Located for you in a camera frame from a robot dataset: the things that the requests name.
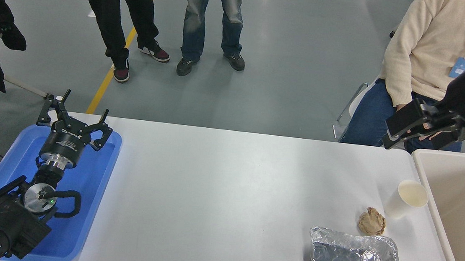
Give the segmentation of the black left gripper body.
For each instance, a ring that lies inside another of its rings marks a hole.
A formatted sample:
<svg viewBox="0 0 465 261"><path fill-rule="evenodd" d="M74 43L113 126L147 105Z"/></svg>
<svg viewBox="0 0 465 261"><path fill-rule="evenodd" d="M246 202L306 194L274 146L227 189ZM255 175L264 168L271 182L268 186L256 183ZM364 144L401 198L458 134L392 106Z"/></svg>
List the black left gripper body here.
<svg viewBox="0 0 465 261"><path fill-rule="evenodd" d="M55 121L39 151L40 158L47 160L51 155L60 155L69 160L70 164L77 164L91 140L90 131L86 127L87 124L77 119Z"/></svg>

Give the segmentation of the seated person's left hand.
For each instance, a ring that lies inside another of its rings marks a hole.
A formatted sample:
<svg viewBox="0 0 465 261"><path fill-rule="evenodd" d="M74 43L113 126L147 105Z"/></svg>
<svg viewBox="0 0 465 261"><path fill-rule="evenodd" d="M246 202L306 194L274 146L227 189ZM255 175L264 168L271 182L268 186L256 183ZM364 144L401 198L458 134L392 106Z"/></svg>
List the seated person's left hand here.
<svg viewBox="0 0 465 261"><path fill-rule="evenodd" d="M431 123L424 123L423 128L425 129L425 134L418 138L419 141L432 140L434 137L440 135L442 132L437 131L433 128Z"/></svg>

